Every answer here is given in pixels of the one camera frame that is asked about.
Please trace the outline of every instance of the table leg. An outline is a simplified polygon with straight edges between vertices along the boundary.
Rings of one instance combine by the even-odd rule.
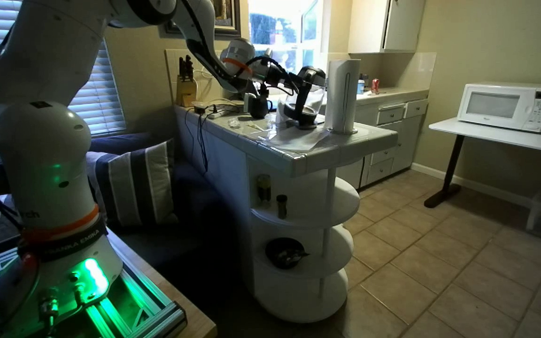
[[[455,169],[457,169],[459,154],[461,154],[461,149],[463,149],[463,141],[465,141],[465,136],[457,136],[457,141],[455,141],[455,147],[454,147],[454,154],[452,154],[452,162],[448,164],[448,171],[446,171],[446,177],[444,177],[444,186],[442,186],[442,190],[438,194],[435,194],[433,198],[425,200],[425,207],[427,209],[435,209],[440,203],[444,203],[446,200],[450,200],[452,196],[459,194],[461,186],[452,185],[452,183],[454,183],[454,177],[455,177]]]

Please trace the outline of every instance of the window blinds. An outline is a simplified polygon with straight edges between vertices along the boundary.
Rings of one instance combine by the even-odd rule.
[[[0,0],[0,42],[14,25],[21,4],[21,0]],[[125,130],[125,117],[106,46],[98,53],[89,83],[74,98],[70,109],[85,119],[93,136]]]

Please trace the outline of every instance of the window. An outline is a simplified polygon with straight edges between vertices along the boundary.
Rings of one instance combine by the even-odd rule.
[[[0,42],[14,25],[20,10],[21,0],[0,0]],[[76,96],[70,109],[85,119],[93,136],[125,130],[125,117],[106,46],[102,46],[98,53],[89,83]]]
[[[256,55],[269,55],[288,72],[324,66],[324,0],[249,0]]]

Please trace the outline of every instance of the tile floor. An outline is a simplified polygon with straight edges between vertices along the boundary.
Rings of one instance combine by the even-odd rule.
[[[361,192],[339,314],[284,323],[237,290],[204,307],[221,338],[541,337],[541,239],[523,231],[529,211],[472,190],[425,209],[440,186],[408,171]]]

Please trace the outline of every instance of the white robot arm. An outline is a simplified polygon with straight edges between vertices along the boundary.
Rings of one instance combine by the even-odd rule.
[[[211,0],[23,2],[0,55],[0,160],[23,224],[21,256],[0,277],[0,337],[44,331],[106,297],[119,278],[123,261],[87,181],[91,132],[68,106],[89,81],[108,25],[166,21],[221,85],[247,87],[215,55]]]

